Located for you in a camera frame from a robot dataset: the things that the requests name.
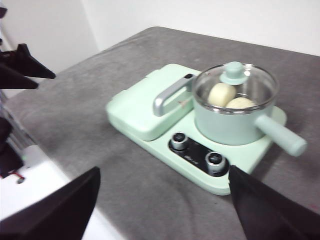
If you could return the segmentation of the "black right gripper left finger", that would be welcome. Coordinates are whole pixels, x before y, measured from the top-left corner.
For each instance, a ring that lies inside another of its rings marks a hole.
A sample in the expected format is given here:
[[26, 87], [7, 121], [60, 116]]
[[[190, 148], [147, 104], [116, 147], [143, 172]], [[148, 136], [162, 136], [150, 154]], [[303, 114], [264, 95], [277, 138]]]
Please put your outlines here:
[[86, 171], [42, 200], [1, 220], [2, 240], [80, 240], [96, 206], [98, 167]]

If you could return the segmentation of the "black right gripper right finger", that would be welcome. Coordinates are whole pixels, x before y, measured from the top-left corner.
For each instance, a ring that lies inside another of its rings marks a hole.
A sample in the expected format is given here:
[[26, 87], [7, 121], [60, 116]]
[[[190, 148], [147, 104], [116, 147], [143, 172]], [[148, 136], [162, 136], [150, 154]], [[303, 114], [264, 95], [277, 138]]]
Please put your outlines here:
[[248, 240], [318, 240], [320, 216], [245, 173], [229, 168], [233, 206]]

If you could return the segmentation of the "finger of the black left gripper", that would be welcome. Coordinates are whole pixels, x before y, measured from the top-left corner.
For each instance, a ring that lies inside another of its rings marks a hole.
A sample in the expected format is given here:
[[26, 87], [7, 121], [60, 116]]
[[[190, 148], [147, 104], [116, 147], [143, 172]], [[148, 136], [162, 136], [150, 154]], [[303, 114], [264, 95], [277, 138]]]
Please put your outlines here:
[[0, 88], [9, 90], [37, 89], [38, 83], [7, 67], [0, 64]]
[[27, 77], [55, 79], [56, 74], [36, 60], [30, 53], [27, 44], [17, 46], [14, 57], [15, 69]]

